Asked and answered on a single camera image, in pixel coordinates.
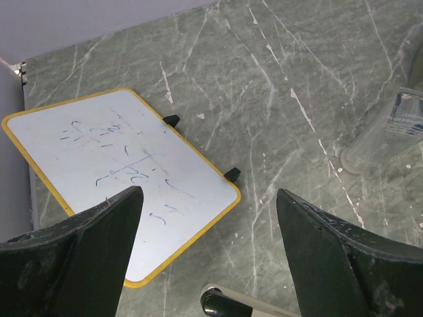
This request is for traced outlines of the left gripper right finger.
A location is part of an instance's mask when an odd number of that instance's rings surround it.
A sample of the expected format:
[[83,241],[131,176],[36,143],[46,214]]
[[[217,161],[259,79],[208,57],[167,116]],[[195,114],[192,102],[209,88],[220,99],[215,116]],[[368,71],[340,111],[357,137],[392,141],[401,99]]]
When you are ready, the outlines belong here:
[[280,189],[284,250],[302,316],[421,316],[422,249]]

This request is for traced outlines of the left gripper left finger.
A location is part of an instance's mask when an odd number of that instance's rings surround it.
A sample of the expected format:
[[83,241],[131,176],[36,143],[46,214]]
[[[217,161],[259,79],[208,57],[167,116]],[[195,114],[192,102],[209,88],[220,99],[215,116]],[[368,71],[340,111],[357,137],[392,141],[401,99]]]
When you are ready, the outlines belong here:
[[115,316],[142,207],[131,186],[1,243],[1,315]]

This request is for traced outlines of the green canvas bag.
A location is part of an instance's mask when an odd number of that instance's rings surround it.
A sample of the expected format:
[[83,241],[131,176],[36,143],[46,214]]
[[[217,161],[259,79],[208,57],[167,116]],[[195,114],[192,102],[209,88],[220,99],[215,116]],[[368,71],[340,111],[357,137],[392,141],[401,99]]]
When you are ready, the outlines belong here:
[[407,82],[408,88],[418,90],[418,87],[422,85],[422,67],[422,46],[420,46],[412,59]]

